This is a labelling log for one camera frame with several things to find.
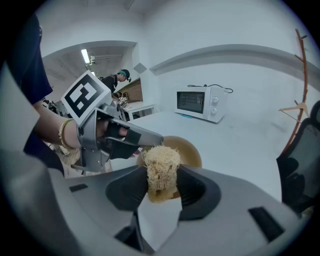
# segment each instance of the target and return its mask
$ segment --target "white microwave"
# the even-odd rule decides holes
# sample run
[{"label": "white microwave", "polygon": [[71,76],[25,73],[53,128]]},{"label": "white microwave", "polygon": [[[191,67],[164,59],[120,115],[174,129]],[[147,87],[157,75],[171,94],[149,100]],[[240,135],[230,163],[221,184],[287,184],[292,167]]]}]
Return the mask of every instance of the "white microwave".
[{"label": "white microwave", "polygon": [[218,123],[226,113],[227,99],[225,88],[183,87],[175,90],[174,112]]}]

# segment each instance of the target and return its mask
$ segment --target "man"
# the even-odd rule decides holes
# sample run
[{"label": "man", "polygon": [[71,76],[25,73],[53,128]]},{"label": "man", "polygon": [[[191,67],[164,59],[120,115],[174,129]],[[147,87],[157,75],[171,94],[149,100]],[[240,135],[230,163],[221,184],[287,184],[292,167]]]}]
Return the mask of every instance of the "man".
[{"label": "man", "polygon": [[124,82],[125,80],[128,80],[129,83],[131,82],[130,73],[127,69],[121,69],[117,74],[108,75],[101,81],[111,90],[111,93],[113,93],[116,90],[118,81]]}]

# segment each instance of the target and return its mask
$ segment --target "black office chair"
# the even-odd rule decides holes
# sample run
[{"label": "black office chair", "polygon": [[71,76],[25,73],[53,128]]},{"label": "black office chair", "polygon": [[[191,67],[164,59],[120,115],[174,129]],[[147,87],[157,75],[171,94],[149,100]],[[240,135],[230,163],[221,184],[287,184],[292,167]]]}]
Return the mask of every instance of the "black office chair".
[{"label": "black office chair", "polygon": [[282,202],[297,213],[315,204],[320,192],[320,100],[300,125],[289,148],[277,158]]}]

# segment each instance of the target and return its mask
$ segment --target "black cap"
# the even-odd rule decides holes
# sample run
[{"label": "black cap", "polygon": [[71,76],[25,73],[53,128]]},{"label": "black cap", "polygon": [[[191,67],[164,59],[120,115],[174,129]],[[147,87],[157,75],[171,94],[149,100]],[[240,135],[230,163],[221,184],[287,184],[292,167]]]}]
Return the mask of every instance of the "black cap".
[{"label": "black cap", "polygon": [[124,75],[125,75],[126,79],[129,81],[129,83],[131,82],[130,72],[127,69],[121,69],[119,73],[120,74],[125,73]]}]

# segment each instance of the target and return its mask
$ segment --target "ceiling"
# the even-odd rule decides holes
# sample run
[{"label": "ceiling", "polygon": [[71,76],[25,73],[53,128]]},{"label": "ceiling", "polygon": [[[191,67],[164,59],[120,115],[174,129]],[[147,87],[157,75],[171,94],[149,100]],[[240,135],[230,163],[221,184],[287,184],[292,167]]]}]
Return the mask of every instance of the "ceiling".
[{"label": "ceiling", "polygon": [[[113,74],[127,49],[127,47],[123,46],[87,48],[89,58],[90,56],[95,56],[96,58],[91,70],[94,71],[97,77]],[[70,86],[70,81],[75,81],[87,70],[80,50],[69,52],[59,57],[45,57],[43,58],[43,64],[51,87],[61,87],[65,83],[66,90]]]},{"label": "ceiling", "polygon": [[110,5],[121,6],[125,10],[144,15],[165,0],[73,0],[86,7]]}]

